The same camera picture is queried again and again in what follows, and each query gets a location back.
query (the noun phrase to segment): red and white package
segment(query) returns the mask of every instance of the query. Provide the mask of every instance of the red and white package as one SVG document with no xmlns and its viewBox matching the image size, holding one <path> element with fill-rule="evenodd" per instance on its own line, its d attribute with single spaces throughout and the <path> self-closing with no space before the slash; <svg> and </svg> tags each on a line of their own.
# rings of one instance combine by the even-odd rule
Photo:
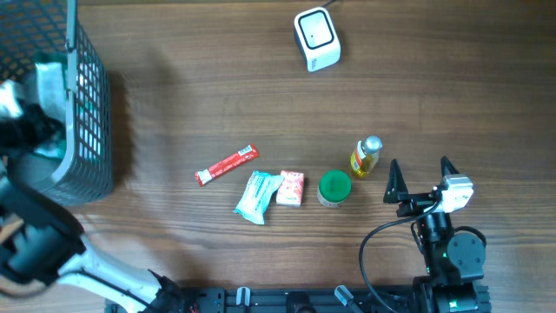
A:
<svg viewBox="0 0 556 313">
<path fill-rule="evenodd" d="M 257 151 L 255 145 L 251 143 L 247 147 L 237 151 L 231 156 L 228 156 L 227 158 L 221 160 L 219 163 L 216 163 L 208 169 L 196 172 L 195 179 L 200 186 L 204 186 L 206 183 L 210 182 L 214 178 L 228 173 L 236 167 L 256 159 L 258 156 L 259 151 Z"/>
<path fill-rule="evenodd" d="M 276 203 L 289 206 L 301 206 L 303 196 L 303 173 L 283 170 L 280 175 L 284 176 L 284 181 L 276 194 Z"/>
</svg>

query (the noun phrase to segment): small round container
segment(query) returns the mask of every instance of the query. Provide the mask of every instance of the small round container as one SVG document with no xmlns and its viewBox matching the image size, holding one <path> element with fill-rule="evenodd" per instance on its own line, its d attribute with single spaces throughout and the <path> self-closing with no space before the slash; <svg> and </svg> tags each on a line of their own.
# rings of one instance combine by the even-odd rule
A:
<svg viewBox="0 0 556 313">
<path fill-rule="evenodd" d="M 351 192 L 351 180 L 341 170 L 330 170 L 321 178 L 316 195 L 322 205 L 339 208 Z"/>
</svg>

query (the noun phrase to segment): gray basket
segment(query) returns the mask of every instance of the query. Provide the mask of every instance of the gray basket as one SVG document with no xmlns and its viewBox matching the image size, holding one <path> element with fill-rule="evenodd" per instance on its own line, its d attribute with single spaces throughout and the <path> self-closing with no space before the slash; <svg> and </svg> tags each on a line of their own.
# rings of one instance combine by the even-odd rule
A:
<svg viewBox="0 0 556 313">
<path fill-rule="evenodd" d="M 76 0 L 0 0 L 0 82 L 21 82 L 35 69 L 37 51 L 68 58 L 67 149 L 47 175 L 20 179 L 63 205 L 103 198 L 112 191 L 109 80 L 77 20 Z M 46 167 L 26 163 L 24 168 Z"/>
</svg>

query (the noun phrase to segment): white cube device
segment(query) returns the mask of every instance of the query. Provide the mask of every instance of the white cube device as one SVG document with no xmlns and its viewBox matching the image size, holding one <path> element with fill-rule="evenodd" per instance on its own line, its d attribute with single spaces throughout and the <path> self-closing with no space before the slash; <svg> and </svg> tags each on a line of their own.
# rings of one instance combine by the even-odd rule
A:
<svg viewBox="0 0 556 313">
<path fill-rule="evenodd" d="M 318 7 L 295 17 L 295 41 L 310 72 L 323 69 L 340 60 L 340 41 L 328 11 Z"/>
</svg>

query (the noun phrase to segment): wooden table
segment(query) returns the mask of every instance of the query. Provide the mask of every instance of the wooden table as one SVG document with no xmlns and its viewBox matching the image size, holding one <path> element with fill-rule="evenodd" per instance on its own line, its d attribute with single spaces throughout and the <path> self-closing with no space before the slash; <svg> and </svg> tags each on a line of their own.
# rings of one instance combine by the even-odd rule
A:
<svg viewBox="0 0 556 313">
<path fill-rule="evenodd" d="M 382 203 L 390 160 L 412 192 L 440 181 L 440 158 L 475 183 L 454 225 L 488 238 L 495 312 L 556 304 L 556 18 L 538 1 L 351 1 L 330 13 L 341 60 L 304 68 L 293 19 L 315 2 L 83 6 L 112 82 L 114 194 L 71 208 L 91 240 L 184 286 L 362 286 L 361 239 L 394 220 Z M 320 177 L 348 170 L 355 143 L 384 150 L 340 210 Z M 199 187 L 197 170 L 247 143 L 261 156 Z M 232 211 L 253 170 L 304 172 L 299 209 L 271 203 L 266 225 Z M 367 247 L 373 283 L 425 275 L 409 225 Z M 100 312 L 56 286 L 2 312 Z"/>
</svg>

